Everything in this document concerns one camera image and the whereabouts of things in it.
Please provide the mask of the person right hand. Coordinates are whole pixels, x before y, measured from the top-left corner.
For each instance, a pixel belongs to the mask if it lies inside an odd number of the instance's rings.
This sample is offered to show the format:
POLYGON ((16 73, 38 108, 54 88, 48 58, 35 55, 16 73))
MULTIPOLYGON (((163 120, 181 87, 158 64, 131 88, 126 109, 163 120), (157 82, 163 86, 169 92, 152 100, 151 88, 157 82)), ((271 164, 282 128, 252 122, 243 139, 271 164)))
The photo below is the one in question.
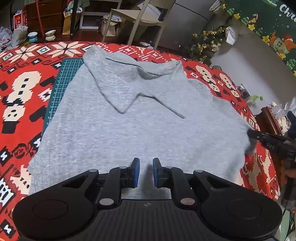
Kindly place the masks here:
POLYGON ((284 161, 281 161, 281 169, 280 169, 280 190, 284 190, 285 185, 287 184, 288 178, 296 178, 296 168, 287 169, 284 167, 284 161))

